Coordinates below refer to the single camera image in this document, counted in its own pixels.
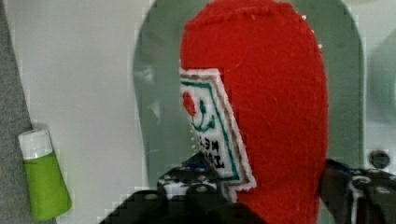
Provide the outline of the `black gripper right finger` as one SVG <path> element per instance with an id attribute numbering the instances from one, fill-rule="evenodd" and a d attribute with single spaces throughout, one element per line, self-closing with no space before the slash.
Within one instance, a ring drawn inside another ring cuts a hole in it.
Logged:
<path id="1" fill-rule="evenodd" d="M 320 199 L 336 224 L 396 224 L 395 175 L 327 160 Z"/>

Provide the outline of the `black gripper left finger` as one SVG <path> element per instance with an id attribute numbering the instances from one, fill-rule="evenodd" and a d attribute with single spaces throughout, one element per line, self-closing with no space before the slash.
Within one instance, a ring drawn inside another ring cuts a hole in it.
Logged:
<path id="1" fill-rule="evenodd" d="M 155 190 L 140 190 L 100 224 L 266 224 L 221 193 L 219 177 L 197 153 L 162 175 Z"/>

